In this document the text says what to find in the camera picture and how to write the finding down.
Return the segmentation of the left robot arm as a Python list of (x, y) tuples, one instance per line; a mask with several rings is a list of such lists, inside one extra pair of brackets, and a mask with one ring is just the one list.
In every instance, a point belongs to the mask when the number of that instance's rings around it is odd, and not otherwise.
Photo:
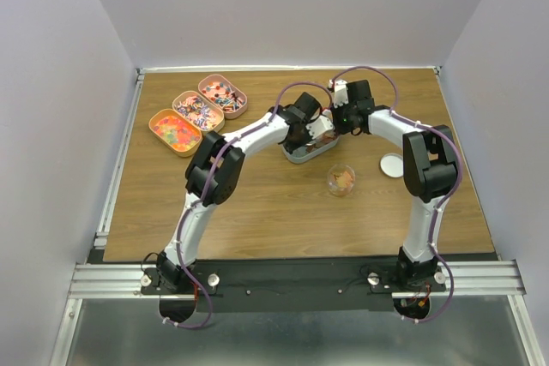
[(333, 130), (331, 116), (313, 96), (302, 93), (290, 105), (277, 100), (263, 117), (242, 129), (203, 138), (185, 171), (184, 206), (172, 239), (155, 263), (160, 284), (174, 294), (192, 287), (207, 293), (190, 267), (214, 210), (236, 189), (244, 162), (271, 145), (294, 151)]

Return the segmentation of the orange candy tray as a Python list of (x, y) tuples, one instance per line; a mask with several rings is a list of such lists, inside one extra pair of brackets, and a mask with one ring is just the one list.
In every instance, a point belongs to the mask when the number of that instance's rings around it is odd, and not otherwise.
[(193, 155), (202, 142), (202, 132), (173, 109), (163, 109), (153, 115), (148, 127), (177, 156)]

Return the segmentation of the grey candy tray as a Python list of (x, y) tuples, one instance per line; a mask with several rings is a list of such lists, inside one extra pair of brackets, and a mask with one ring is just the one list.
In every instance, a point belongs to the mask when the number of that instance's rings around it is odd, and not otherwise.
[(334, 132), (327, 132), (322, 137), (296, 148), (292, 153), (289, 153), (285, 147), (282, 147), (281, 151), (291, 163), (299, 165), (335, 147), (339, 139), (340, 137)]

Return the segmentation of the clear plastic cup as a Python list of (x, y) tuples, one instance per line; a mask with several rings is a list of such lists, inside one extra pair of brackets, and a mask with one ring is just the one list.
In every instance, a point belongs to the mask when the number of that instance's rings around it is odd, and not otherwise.
[(335, 196), (349, 195), (353, 191), (355, 180), (355, 172), (349, 165), (333, 165), (327, 174), (329, 192)]

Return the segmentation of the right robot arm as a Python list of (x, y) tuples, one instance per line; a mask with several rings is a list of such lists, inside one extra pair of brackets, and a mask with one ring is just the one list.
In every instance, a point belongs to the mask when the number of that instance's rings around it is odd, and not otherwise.
[(450, 128), (414, 122), (376, 105), (368, 81), (331, 81), (329, 91), (337, 134), (375, 135), (401, 149), (403, 180), (413, 205), (392, 278), (407, 291), (433, 281), (440, 262), (437, 239), (443, 212), (462, 181), (462, 158)]

